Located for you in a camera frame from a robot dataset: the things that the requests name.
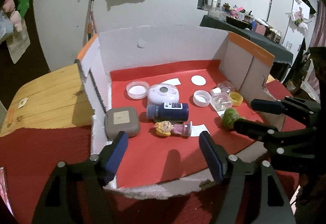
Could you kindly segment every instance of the blue bottle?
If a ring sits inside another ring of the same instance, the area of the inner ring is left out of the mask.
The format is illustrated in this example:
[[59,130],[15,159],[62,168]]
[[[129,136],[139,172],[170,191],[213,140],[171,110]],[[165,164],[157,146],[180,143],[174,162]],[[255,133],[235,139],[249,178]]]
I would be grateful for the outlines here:
[[189,106],[186,103],[149,104],[146,109],[146,116],[155,121],[185,122],[189,117]]

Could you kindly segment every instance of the brown plastic case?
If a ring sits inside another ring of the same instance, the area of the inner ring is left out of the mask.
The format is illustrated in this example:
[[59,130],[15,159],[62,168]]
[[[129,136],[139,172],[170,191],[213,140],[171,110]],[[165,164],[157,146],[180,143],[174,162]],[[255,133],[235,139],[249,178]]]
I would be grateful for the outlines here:
[[140,131],[137,110],[132,106],[112,108],[105,115],[105,134],[109,140],[114,140],[119,131],[125,131],[129,138]]

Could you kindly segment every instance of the doll's yellow hair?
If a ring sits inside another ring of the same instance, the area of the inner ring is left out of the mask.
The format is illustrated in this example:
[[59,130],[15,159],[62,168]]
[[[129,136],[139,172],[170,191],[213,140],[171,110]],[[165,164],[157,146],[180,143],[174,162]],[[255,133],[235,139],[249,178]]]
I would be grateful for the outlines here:
[[156,134],[159,136],[167,137],[171,135],[171,132],[163,132],[161,130],[161,122],[156,122]]

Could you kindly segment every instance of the white device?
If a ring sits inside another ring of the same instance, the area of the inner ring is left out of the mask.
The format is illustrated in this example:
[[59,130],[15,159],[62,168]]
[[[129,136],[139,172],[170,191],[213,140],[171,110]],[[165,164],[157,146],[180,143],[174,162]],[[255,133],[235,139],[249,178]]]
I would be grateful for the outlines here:
[[147,104],[178,103],[179,91],[170,84],[154,84],[148,89]]

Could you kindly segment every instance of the pink curtain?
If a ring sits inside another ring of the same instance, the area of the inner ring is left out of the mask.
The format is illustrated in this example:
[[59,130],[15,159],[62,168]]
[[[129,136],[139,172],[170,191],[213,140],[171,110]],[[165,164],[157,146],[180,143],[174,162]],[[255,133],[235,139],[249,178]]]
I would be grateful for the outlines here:
[[[326,7],[321,0],[318,3],[317,21],[309,47],[326,47]],[[319,96],[319,82],[315,70],[309,76],[308,83]]]

